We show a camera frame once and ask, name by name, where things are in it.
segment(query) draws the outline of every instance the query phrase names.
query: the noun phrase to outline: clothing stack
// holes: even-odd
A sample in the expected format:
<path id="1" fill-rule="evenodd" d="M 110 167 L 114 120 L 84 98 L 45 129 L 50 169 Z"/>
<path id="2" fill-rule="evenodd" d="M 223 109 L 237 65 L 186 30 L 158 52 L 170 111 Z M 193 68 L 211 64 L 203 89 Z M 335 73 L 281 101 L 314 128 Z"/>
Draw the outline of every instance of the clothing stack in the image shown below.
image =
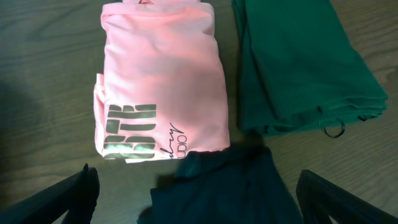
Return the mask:
<path id="1" fill-rule="evenodd" d="M 239 127 L 262 135 L 377 118 L 387 95 L 328 0 L 233 0 Z"/>

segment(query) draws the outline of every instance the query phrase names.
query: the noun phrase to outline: dark green fabric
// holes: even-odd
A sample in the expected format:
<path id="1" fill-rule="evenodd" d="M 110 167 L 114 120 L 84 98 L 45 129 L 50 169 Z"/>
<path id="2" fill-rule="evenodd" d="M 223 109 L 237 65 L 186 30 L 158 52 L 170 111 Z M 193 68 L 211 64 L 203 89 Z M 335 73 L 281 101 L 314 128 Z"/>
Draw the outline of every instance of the dark green fabric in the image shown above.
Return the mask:
<path id="1" fill-rule="evenodd" d="M 138 224 L 303 224 L 263 146 L 190 152 L 175 180 L 150 195 Z"/>
<path id="2" fill-rule="evenodd" d="M 284 134 L 376 118 L 387 95 L 327 0 L 233 0 L 239 127 Z"/>

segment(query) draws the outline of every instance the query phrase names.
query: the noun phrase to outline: folded pink shirt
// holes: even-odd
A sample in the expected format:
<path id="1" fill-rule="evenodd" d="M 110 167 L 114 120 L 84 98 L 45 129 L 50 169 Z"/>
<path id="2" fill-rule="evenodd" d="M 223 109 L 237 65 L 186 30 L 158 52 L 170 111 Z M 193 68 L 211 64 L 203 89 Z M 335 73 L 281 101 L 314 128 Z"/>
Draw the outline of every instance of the folded pink shirt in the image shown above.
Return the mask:
<path id="1" fill-rule="evenodd" d="M 223 67 L 211 5 L 187 0 L 103 6 L 104 74 L 94 89 L 105 159 L 184 158 L 229 146 Z"/>

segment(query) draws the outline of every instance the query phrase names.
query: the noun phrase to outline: wooden table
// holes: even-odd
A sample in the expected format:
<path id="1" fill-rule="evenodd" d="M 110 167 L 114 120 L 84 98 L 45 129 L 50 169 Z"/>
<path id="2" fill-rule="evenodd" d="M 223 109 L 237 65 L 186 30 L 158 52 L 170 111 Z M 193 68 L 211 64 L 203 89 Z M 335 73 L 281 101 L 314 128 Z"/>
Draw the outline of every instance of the wooden table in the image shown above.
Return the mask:
<path id="1" fill-rule="evenodd" d="M 177 161 L 125 164 L 94 148 L 93 85 L 103 71 L 105 0 L 5 0 L 0 3 L 0 208 L 78 172 L 98 169 L 101 194 L 93 223 L 135 223 L 151 204 L 149 189 Z M 230 0 L 210 0 L 224 66 L 231 140 L 236 127 L 238 35 Z M 265 138 L 292 195 L 310 169 L 398 216 L 398 1 L 334 0 L 353 47 L 389 95 L 377 120 Z"/>

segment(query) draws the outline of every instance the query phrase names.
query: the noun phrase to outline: folded clothing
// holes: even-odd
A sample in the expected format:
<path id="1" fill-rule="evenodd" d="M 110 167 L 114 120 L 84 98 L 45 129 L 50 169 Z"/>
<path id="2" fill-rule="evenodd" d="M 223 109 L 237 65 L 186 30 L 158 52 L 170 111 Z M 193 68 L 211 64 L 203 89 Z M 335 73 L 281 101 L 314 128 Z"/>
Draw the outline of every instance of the folded clothing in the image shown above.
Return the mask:
<path id="1" fill-rule="evenodd" d="M 198 1 L 103 6 L 104 74 L 94 89 L 95 144 L 126 162 L 185 157 L 229 146 L 214 11 Z"/>
<path id="2" fill-rule="evenodd" d="M 376 118 L 387 95 L 327 0 L 233 0 L 239 127 L 263 135 Z"/>
<path id="3" fill-rule="evenodd" d="M 303 223 L 266 147 L 192 152 L 172 184 L 150 194 L 138 224 Z"/>

